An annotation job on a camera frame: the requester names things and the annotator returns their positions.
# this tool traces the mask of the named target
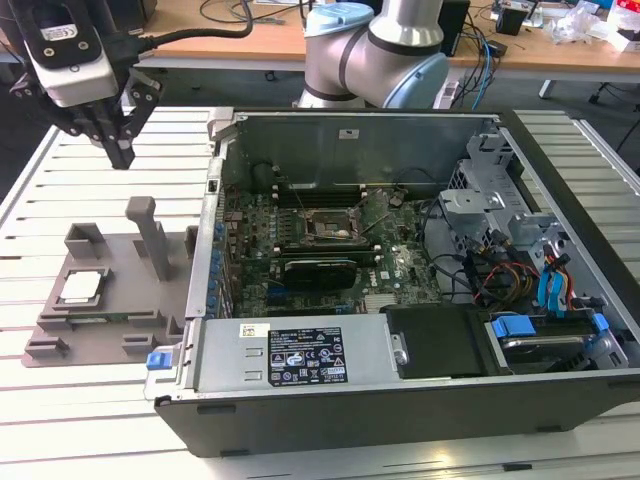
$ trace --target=blue tab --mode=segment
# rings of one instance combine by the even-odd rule
[[[541,307],[547,306],[547,285],[550,277],[551,274],[546,270],[543,270],[542,275],[540,275],[540,281],[538,282],[538,305]]]
[[[170,352],[151,352],[147,356],[147,370],[169,370],[171,369]]]
[[[503,315],[491,322],[496,337],[526,337],[536,334],[527,315]]]
[[[560,294],[564,286],[564,277],[555,274],[551,282],[551,292],[549,293],[549,311],[555,313],[558,317],[564,317],[565,311],[560,308]]]
[[[609,322],[604,318],[604,315],[601,313],[594,313],[593,315],[593,324],[598,329],[598,332],[602,332],[604,330],[609,330]]]

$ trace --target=aluminum profile table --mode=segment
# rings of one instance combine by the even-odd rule
[[[72,222],[132,232],[135,226],[124,218],[128,197],[153,195],[165,230],[198,223],[210,158],[207,115],[202,108],[158,109],[136,141],[138,157],[129,171],[111,170],[100,149],[52,129],[0,208],[1,479],[640,478],[640,403],[566,433],[199,459],[144,399],[144,365],[22,367],[19,357],[62,264]],[[544,125],[535,123],[542,117],[528,120],[536,114],[521,115],[530,129]],[[560,114],[547,116],[590,132]],[[565,134],[549,135],[562,141]],[[584,157],[584,167],[571,167],[573,174],[596,161]]]
[[[584,120],[560,111],[519,111],[560,176],[640,281],[640,179]],[[550,208],[531,177],[524,182],[543,211]]]

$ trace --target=sticker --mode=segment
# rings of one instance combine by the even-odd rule
[[[68,40],[78,36],[78,27],[75,24],[60,25],[58,27],[41,28],[42,37],[48,42]]]
[[[343,129],[338,132],[340,140],[357,140],[360,138],[360,130]]]
[[[268,330],[269,383],[274,387],[347,382],[339,327]]]
[[[270,323],[241,323],[240,338],[264,338],[269,333],[270,327]]]

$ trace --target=blue cable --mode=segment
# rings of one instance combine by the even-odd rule
[[[487,87],[487,80],[489,80],[489,65],[491,64],[491,52],[489,51],[489,44],[484,38],[482,39],[482,43],[484,46],[484,53],[485,53],[484,75],[482,77],[482,85],[480,86],[480,91],[478,92],[478,96],[476,97],[475,102],[473,102],[473,106],[471,107],[471,110],[475,110],[478,104],[480,103],[480,100],[482,100],[482,97],[484,96],[484,92]]]

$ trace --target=screw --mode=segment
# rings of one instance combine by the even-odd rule
[[[407,357],[407,353],[403,352],[402,350],[395,350],[393,352],[393,356],[396,359],[396,363],[398,365],[406,365],[407,362],[409,361],[409,358]]]

